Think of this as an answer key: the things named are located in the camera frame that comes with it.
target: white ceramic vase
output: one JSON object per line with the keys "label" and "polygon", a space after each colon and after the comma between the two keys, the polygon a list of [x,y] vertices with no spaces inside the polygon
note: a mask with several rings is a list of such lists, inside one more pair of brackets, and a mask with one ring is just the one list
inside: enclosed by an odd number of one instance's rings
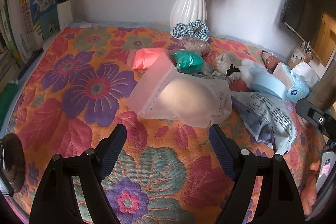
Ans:
{"label": "white ceramic vase", "polygon": [[188,25],[198,19],[206,23],[205,0],[176,0],[170,14],[170,34],[173,36],[173,28],[177,23]]}

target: row of books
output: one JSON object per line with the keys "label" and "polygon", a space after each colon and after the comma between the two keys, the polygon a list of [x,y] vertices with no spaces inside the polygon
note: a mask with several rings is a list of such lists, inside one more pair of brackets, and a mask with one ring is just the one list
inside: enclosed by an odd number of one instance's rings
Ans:
{"label": "row of books", "polygon": [[0,0],[0,54],[10,50],[26,64],[44,40],[60,30],[58,0]]}

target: brown cylinder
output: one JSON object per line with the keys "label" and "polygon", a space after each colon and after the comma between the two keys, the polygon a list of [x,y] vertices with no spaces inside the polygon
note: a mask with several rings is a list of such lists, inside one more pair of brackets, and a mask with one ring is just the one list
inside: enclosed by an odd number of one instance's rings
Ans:
{"label": "brown cylinder", "polygon": [[307,97],[307,101],[327,112],[336,101],[336,62],[332,60],[321,80]]}

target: finger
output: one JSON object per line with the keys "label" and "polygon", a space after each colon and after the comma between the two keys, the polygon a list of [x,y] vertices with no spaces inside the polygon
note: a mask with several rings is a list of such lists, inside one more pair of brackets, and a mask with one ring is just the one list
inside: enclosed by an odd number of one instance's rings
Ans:
{"label": "finger", "polygon": [[310,170],[312,171],[318,171],[319,170],[319,167],[320,167],[320,160],[312,163],[309,167]]}
{"label": "finger", "polygon": [[306,198],[308,201],[308,204],[310,206],[313,206],[316,202],[316,176],[311,175],[307,179],[306,183]]}
{"label": "finger", "polygon": [[311,212],[312,212],[312,209],[311,209],[311,206],[309,206],[309,204],[308,204],[305,189],[301,192],[300,198],[301,198],[303,212],[304,212],[305,216],[310,215]]}

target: checkered scrunchie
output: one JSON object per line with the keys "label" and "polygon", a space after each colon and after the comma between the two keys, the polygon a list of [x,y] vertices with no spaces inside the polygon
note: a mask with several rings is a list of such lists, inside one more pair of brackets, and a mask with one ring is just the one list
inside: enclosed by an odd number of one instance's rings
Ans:
{"label": "checkered scrunchie", "polygon": [[190,22],[189,25],[177,23],[173,28],[173,35],[177,38],[189,35],[200,40],[208,41],[208,32],[209,28],[201,20]]}

